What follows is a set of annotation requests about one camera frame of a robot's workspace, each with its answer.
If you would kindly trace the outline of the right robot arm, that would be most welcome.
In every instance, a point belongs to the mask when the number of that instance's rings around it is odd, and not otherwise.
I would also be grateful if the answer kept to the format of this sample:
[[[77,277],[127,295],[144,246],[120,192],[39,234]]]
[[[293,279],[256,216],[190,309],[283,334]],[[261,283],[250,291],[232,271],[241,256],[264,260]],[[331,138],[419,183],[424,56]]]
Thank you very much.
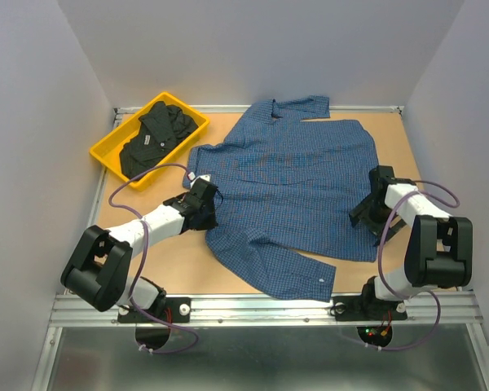
[[[377,238],[379,253],[400,229],[411,234],[403,266],[371,277],[356,297],[339,305],[343,321],[405,319],[404,302],[434,288],[457,288],[472,276],[473,224],[433,204],[411,179],[396,178],[390,166],[369,173],[370,193],[350,211],[353,226],[362,224]]]

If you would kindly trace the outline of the blue plaid long sleeve shirt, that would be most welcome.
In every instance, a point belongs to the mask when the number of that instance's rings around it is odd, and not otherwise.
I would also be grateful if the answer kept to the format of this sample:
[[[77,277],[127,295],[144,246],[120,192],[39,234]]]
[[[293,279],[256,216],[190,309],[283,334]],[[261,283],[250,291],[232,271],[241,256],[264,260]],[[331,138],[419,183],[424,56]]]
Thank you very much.
[[[321,257],[376,258],[349,213],[377,163],[364,127],[332,120],[328,98],[311,95],[252,104],[221,143],[191,149],[187,167],[222,194],[205,242],[223,266],[271,297],[328,301],[336,269]]]

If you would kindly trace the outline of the yellow plastic bin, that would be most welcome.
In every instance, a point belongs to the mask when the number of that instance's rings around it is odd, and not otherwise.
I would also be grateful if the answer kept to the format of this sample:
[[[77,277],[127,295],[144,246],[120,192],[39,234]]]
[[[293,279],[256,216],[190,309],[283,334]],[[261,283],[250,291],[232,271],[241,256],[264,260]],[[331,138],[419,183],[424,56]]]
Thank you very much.
[[[149,170],[142,172],[140,175],[133,177],[132,179],[127,178],[121,172],[120,163],[120,151],[123,145],[129,142],[138,132],[139,132],[139,117],[150,111],[152,106],[157,102],[164,102],[166,105],[176,105],[179,106],[183,112],[193,118],[195,123],[198,125],[198,129],[195,130],[190,136],[188,136],[182,143],[180,143],[168,156],[161,160],[156,166],[150,168]],[[119,177],[123,182],[128,182],[129,186],[137,191],[143,191],[149,187],[161,171],[156,167],[167,166],[173,164],[183,152],[187,151],[188,148],[192,147],[200,136],[206,131],[209,124],[209,118],[205,115],[199,113],[194,108],[186,105],[184,102],[175,98],[173,95],[162,92],[143,108],[138,110],[132,117],[130,117],[125,123],[119,125],[114,131],[98,141],[91,149],[90,154],[98,160],[102,165],[104,165],[109,171]]]

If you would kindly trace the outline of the aluminium front rail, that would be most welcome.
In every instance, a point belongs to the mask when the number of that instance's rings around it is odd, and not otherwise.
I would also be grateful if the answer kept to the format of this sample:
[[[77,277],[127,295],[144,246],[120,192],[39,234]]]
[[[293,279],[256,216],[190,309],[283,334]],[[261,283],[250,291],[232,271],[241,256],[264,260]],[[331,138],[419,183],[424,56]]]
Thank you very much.
[[[481,310],[473,292],[441,291],[441,324],[480,324]],[[343,326],[330,312],[333,303],[280,301],[262,294],[192,295],[188,327]],[[115,327],[116,307],[103,313],[75,295],[58,295],[53,303],[52,327]]]

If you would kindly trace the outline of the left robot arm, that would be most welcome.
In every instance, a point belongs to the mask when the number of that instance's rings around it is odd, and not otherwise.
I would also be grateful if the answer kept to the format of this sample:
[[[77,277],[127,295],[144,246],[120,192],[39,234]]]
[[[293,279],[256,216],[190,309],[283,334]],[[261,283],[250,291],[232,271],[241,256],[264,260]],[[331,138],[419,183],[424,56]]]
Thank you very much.
[[[60,282],[99,312],[118,305],[138,311],[148,321],[161,316],[170,319],[164,289],[140,273],[130,277],[130,264],[165,239],[216,227],[217,194],[217,186],[197,178],[189,191],[164,201],[150,213],[136,213],[136,219],[130,222],[108,229],[88,227],[64,267]]]

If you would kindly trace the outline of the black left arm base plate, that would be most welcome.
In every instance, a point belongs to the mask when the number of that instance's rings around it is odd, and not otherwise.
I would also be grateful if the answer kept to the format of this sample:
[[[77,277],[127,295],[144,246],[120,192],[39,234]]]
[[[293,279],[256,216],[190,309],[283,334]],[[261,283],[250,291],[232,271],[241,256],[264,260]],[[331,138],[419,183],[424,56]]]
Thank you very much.
[[[191,303],[189,297],[158,297],[145,312],[168,323],[189,323]],[[121,307],[117,321],[121,324],[156,323],[133,306]]]

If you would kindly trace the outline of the black striped shirt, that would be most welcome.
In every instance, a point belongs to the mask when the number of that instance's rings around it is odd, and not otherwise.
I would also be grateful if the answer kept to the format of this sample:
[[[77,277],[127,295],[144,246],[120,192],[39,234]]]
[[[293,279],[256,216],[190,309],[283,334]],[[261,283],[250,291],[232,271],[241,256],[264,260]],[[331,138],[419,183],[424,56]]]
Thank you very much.
[[[139,132],[120,151],[121,172],[129,179],[156,166],[198,129],[176,105],[155,103],[139,117]]]

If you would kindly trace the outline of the aluminium back rail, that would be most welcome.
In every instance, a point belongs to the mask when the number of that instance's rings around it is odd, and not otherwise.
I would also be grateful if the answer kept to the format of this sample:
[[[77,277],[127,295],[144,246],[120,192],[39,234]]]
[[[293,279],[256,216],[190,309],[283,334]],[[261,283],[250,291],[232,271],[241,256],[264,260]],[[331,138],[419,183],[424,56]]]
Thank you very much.
[[[202,113],[243,113],[249,105],[193,105],[198,112]],[[375,113],[398,113],[403,112],[404,106],[389,105],[389,106],[366,106],[366,105],[330,105],[330,112],[375,112]],[[134,114],[140,108],[116,108],[115,112],[119,114]]]

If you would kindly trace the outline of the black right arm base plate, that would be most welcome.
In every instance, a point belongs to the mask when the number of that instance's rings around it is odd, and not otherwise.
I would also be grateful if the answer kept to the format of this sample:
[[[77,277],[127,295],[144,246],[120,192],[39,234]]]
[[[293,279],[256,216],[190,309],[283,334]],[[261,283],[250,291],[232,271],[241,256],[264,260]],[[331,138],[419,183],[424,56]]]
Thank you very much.
[[[333,298],[330,314],[338,322],[406,320],[406,311],[398,312],[398,302],[381,301],[376,298],[355,296],[337,296]]]

